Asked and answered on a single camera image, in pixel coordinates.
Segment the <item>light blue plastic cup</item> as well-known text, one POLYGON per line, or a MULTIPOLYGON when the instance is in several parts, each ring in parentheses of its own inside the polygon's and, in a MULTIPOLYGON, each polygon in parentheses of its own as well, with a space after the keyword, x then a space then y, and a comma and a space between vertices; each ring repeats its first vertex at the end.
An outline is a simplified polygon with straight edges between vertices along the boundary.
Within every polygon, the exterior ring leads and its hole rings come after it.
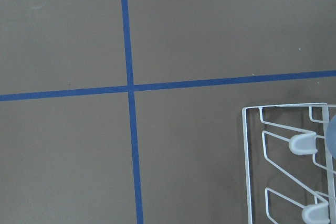
POLYGON ((336 159, 336 116, 330 120, 327 126, 325 139, 331 156, 336 159))

